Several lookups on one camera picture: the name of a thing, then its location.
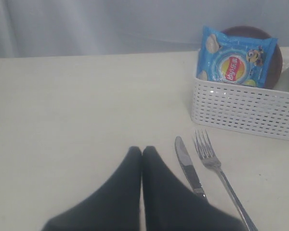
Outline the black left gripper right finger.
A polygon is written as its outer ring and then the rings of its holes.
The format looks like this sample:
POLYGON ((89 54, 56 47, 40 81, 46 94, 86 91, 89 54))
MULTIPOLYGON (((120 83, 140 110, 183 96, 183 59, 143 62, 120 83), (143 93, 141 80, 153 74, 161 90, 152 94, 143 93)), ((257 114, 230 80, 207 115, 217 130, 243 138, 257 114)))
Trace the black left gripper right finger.
POLYGON ((242 222, 186 188, 154 146, 143 150, 143 197, 148 231, 243 231, 242 222))

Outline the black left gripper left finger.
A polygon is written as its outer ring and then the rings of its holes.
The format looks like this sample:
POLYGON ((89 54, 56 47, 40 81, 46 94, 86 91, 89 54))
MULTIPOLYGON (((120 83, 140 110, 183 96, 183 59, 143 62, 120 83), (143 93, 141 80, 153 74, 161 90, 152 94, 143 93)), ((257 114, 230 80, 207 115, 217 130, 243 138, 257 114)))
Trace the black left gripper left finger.
POLYGON ((132 146, 113 175, 92 195, 51 218, 45 231, 138 231, 142 152, 132 146))

